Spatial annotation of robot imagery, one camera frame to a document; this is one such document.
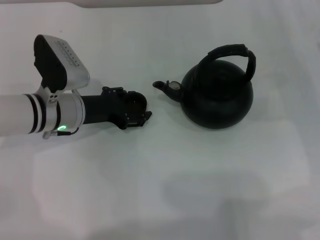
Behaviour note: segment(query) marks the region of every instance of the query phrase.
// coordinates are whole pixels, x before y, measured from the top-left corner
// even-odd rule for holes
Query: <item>white table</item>
[[[48,34],[89,70],[82,95],[124,87],[153,112],[126,131],[102,123],[71,137],[0,138],[0,239],[319,239],[319,10],[312,0],[0,5],[0,94],[38,89],[33,42]],[[242,43],[257,71],[252,109],[235,127],[200,128],[152,87]]]

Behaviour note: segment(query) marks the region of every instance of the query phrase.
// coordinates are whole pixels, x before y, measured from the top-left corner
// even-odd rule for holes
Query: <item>green led light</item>
[[[65,130],[65,129],[67,129],[67,126],[65,126],[65,125],[62,125],[62,126],[60,126],[60,127],[58,127],[58,131],[62,131],[62,130]]]

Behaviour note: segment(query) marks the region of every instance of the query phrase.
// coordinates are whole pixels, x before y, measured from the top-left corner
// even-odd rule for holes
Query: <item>black kettle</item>
[[[244,72],[237,65],[217,60],[227,56],[248,57]],[[182,83],[156,81],[153,86],[181,103],[185,114],[209,129],[224,129],[239,123],[249,112],[254,98],[251,84],[256,56],[243,44],[216,48],[194,66]]]

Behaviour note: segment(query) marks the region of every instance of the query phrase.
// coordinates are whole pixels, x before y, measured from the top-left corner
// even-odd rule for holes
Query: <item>kettle spout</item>
[[[178,103],[180,103],[183,98],[183,87],[177,81],[166,81],[166,83],[163,81],[155,81],[152,86],[161,90],[165,95]]]

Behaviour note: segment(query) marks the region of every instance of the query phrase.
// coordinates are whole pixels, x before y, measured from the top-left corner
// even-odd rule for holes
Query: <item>kettle handle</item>
[[[244,44],[225,45],[209,52],[208,55],[204,59],[202,59],[198,64],[198,67],[194,72],[194,79],[197,79],[198,73],[204,65],[213,62],[219,58],[228,56],[242,56],[249,59],[244,81],[246,83],[250,82],[256,72],[256,56],[252,51],[248,50],[248,48]]]

